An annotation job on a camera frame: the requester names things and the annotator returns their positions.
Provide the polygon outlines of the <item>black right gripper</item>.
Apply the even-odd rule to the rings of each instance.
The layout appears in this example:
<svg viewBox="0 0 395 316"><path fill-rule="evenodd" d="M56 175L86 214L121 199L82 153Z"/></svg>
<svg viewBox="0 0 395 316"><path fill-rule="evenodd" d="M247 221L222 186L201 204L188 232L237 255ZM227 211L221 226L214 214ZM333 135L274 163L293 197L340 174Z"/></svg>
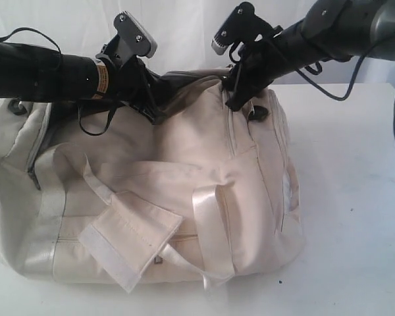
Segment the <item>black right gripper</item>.
<svg viewBox="0 0 395 316"><path fill-rule="evenodd" d="M319 60L319 49L303 37L300 24L246 45L244 53L242 64L235 64L222 79L223 91L231 93L225 104L232 111L239 111L251 99L261 99L274 80Z"/></svg>

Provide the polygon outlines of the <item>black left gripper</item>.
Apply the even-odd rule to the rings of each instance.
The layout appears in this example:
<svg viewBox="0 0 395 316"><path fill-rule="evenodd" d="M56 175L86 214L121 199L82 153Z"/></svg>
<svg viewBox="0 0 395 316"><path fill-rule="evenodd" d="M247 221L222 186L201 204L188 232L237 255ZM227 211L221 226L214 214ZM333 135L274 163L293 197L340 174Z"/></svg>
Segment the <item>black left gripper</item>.
<svg viewBox="0 0 395 316"><path fill-rule="evenodd" d="M96 55L107 71L99 79L97 95L106 101L127 104L152 125L161 124L167 116L158 104L158 93L163 87L160 76L150 71L139 57L132 55L127 61L122 57L122 53L108 45Z"/></svg>

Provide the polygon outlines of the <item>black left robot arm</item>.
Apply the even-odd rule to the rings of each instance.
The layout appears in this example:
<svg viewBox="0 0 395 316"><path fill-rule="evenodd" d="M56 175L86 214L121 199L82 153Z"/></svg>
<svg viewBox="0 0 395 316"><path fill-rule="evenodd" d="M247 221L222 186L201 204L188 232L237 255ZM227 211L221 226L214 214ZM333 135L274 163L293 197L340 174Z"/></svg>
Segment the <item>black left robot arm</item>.
<svg viewBox="0 0 395 316"><path fill-rule="evenodd" d="M89 58L2 37L0 98L127 104L157 124L164 117L151 91L157 76L141 61L153 47L145 35L117 34L96 58Z"/></svg>

